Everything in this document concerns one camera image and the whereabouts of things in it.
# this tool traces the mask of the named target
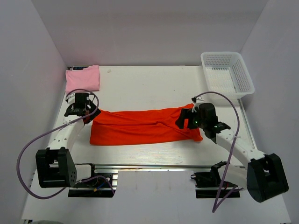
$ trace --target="gray wall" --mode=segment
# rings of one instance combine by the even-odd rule
[[[243,100],[257,146],[282,159],[290,190],[284,194],[299,223],[299,1],[269,0],[241,54],[256,92]]]
[[[29,0],[0,3],[0,217],[19,223],[27,193],[16,175],[22,147],[49,130],[64,88],[63,62],[36,9]],[[46,140],[24,154],[21,169],[29,183],[35,153]]]
[[[33,0],[68,66],[198,65],[240,52],[267,0]]]

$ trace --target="folded red garment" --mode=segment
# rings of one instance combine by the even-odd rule
[[[179,129],[175,125],[181,109],[108,112],[93,120],[90,144],[99,146],[137,145],[193,139],[201,141],[199,129]]]

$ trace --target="white plastic laundry basket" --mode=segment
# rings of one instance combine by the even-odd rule
[[[209,91],[239,99],[255,89],[242,56],[237,52],[206,52],[201,61]]]

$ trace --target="orange-red fabric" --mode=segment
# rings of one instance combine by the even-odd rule
[[[99,146],[137,145],[193,139],[201,141],[199,129],[179,129],[175,125],[182,108],[150,111],[108,112],[93,120],[90,144]]]

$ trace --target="pink cloth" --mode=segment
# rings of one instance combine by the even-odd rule
[[[86,89],[89,91],[99,91],[100,70],[98,65],[89,66],[83,70],[65,71],[66,88],[68,94],[74,89]]]

